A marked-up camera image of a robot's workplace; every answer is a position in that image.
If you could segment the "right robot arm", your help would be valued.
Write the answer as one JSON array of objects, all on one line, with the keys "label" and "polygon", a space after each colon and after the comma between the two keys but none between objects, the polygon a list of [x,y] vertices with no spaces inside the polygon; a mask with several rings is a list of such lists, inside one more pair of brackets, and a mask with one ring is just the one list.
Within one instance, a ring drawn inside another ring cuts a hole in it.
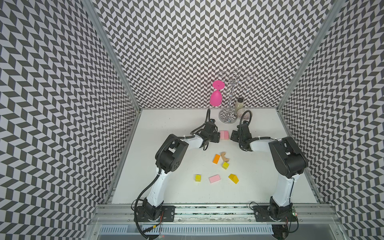
[{"label": "right robot arm", "polygon": [[281,139],[252,137],[249,130],[252,116],[250,110],[242,114],[237,130],[232,132],[231,140],[238,143],[239,148],[245,152],[264,151],[261,143],[266,143],[279,173],[269,206],[252,207],[256,221],[280,222],[296,219],[297,215],[293,213],[292,193],[295,182],[308,167],[308,160],[292,137]]}]

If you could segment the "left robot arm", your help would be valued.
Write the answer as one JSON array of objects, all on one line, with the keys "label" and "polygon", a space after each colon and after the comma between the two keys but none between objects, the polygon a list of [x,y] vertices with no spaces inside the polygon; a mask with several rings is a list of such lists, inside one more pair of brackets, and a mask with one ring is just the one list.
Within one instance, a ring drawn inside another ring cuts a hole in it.
[{"label": "left robot arm", "polygon": [[216,120],[208,109],[204,123],[190,132],[189,136],[170,134],[155,154],[157,173],[155,179],[139,194],[132,209],[135,222],[155,222],[164,213],[164,197],[168,176],[176,171],[191,149],[207,150],[209,143],[218,143],[220,133]]}]

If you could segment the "yellow cube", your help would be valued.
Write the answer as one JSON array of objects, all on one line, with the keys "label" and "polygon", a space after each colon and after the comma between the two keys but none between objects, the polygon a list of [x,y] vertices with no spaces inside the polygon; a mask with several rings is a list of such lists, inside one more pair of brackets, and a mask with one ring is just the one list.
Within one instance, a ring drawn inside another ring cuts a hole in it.
[{"label": "yellow cube", "polygon": [[202,176],[201,175],[195,175],[195,181],[201,182]]},{"label": "yellow cube", "polygon": [[222,167],[226,170],[226,169],[229,167],[229,163],[224,162],[224,163],[222,164]]}]

